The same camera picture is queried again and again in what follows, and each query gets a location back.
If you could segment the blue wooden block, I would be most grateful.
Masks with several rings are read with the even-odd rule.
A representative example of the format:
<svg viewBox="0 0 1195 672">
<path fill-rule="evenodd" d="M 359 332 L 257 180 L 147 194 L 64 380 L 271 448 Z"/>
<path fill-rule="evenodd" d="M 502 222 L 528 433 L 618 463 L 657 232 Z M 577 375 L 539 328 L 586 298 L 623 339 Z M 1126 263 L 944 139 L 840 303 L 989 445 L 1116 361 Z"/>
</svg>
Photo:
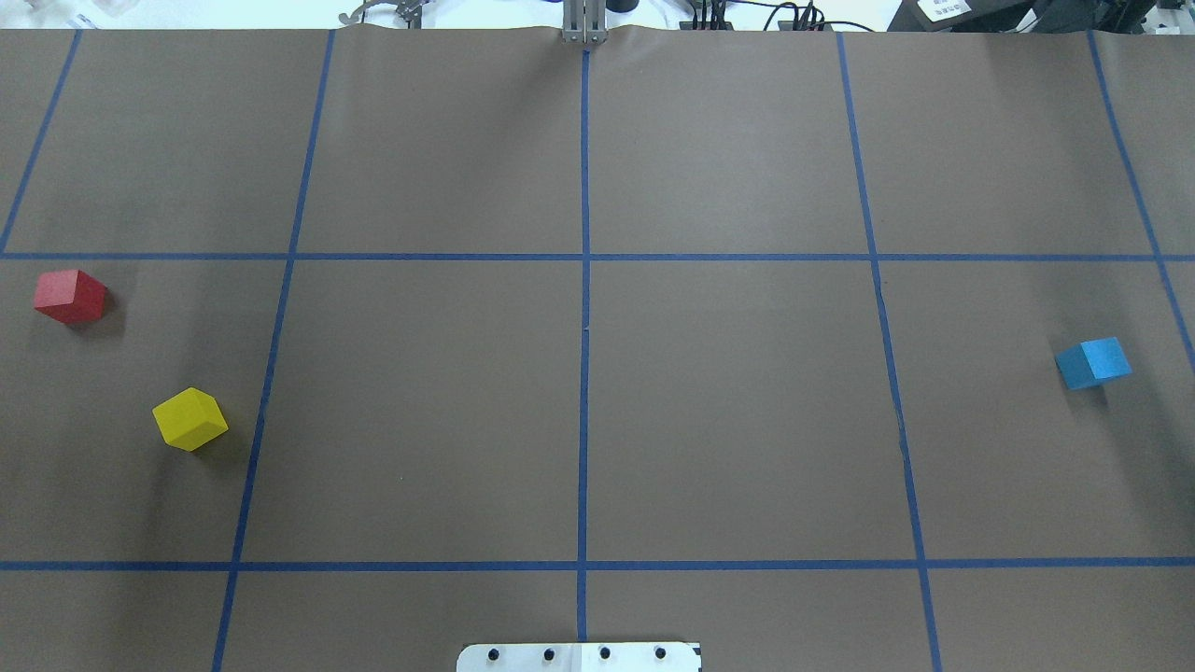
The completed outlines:
<svg viewBox="0 0 1195 672">
<path fill-rule="evenodd" d="M 1064 386 L 1076 391 L 1101 387 L 1132 374 L 1132 365 L 1119 337 L 1089 340 L 1058 353 L 1055 364 Z"/>
</svg>

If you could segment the red wooden block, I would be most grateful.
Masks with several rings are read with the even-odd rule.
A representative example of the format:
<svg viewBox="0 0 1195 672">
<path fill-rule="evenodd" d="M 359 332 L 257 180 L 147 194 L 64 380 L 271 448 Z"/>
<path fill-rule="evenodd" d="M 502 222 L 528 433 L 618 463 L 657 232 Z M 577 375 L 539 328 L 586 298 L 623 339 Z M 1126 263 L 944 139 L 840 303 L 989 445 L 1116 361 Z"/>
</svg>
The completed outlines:
<svg viewBox="0 0 1195 672">
<path fill-rule="evenodd" d="M 63 324 L 102 319 L 108 286 L 78 269 L 42 273 L 35 282 L 33 308 Z"/>
</svg>

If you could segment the yellow wooden block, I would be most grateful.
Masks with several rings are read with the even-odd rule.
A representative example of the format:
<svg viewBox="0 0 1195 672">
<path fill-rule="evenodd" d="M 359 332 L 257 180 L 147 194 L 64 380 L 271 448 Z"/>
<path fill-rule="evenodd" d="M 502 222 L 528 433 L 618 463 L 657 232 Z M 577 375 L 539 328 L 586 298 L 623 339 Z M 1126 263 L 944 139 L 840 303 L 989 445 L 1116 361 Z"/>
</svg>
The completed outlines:
<svg viewBox="0 0 1195 672">
<path fill-rule="evenodd" d="M 186 452 L 204 447 L 228 430 L 217 401 L 200 387 L 184 387 L 152 409 L 163 442 Z"/>
</svg>

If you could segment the aluminium frame post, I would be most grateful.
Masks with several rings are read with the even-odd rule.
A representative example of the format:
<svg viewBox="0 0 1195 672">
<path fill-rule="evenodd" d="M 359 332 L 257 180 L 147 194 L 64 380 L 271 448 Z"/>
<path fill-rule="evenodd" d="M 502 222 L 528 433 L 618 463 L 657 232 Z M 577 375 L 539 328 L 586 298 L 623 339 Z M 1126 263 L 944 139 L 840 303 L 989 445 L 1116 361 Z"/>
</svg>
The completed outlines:
<svg viewBox="0 0 1195 672">
<path fill-rule="evenodd" d="M 565 44 L 602 44 L 609 37 L 607 4 L 603 0 L 564 0 L 562 5 L 562 41 Z"/>
</svg>

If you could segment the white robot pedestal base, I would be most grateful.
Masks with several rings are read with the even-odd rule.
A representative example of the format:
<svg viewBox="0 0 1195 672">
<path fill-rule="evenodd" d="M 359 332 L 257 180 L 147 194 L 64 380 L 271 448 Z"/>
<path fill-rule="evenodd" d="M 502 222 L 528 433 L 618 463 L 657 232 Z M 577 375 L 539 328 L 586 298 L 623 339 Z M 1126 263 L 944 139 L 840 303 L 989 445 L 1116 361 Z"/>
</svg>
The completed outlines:
<svg viewBox="0 0 1195 672">
<path fill-rule="evenodd" d="M 468 644 L 456 671 L 701 671 L 700 646 L 664 642 Z"/>
</svg>

